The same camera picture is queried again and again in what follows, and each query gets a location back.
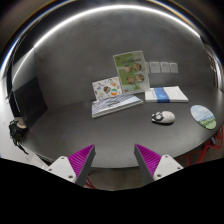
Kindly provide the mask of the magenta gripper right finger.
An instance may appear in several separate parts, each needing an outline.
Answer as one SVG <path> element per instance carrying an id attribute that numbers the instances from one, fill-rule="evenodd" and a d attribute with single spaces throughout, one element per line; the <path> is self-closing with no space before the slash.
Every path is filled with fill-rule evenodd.
<path id="1" fill-rule="evenodd" d="M 159 155 L 139 144 L 134 146 L 134 155 L 145 184 L 160 180 L 182 169 L 182 166 L 170 155 Z"/>

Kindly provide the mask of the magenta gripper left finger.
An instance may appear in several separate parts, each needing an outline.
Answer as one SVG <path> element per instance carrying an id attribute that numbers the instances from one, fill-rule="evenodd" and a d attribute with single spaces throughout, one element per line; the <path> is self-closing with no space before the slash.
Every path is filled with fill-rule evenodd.
<path id="1" fill-rule="evenodd" d="M 47 171 L 83 187 L 94 157 L 95 145 L 90 145 L 69 157 L 60 156 L 47 168 Z"/>

